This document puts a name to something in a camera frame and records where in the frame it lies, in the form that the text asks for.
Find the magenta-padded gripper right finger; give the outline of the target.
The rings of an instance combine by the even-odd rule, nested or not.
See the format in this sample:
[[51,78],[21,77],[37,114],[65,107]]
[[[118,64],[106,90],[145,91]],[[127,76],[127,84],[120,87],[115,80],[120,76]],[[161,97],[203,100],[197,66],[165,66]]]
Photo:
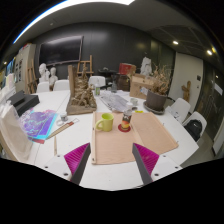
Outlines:
[[181,170],[181,167],[168,156],[158,155],[137,143],[133,144],[132,153],[135,157],[143,185]]

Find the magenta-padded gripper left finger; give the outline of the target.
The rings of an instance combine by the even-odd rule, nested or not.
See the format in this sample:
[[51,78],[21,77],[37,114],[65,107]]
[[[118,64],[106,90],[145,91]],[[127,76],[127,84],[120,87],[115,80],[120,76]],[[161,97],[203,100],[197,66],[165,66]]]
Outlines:
[[91,152],[90,144],[86,143],[69,153],[54,156],[43,169],[65,180],[79,185]]

